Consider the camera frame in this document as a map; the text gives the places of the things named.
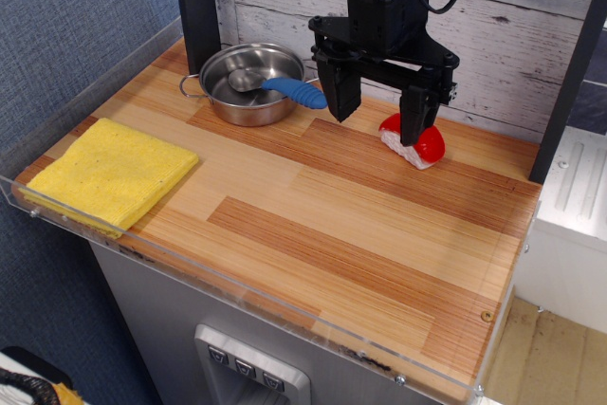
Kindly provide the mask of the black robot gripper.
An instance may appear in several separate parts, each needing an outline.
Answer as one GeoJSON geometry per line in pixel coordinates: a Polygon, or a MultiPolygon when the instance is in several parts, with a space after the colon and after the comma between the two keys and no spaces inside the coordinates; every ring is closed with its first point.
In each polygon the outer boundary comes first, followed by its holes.
{"type": "Polygon", "coordinates": [[[400,142],[416,145],[449,104],[459,57],[426,30],[428,0],[347,0],[345,16],[315,16],[313,59],[331,115],[339,122],[361,104],[364,80],[400,93],[400,142]]]}

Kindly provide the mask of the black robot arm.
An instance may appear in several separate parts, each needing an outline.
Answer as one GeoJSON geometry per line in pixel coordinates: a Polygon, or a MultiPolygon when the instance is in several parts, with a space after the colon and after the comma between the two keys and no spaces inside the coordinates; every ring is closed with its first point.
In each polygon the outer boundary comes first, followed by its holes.
{"type": "Polygon", "coordinates": [[[430,0],[347,0],[344,17],[315,16],[312,47],[328,109],[346,120],[361,104],[361,82],[400,91],[400,142],[417,144],[456,88],[459,57],[427,32],[430,0]]]}

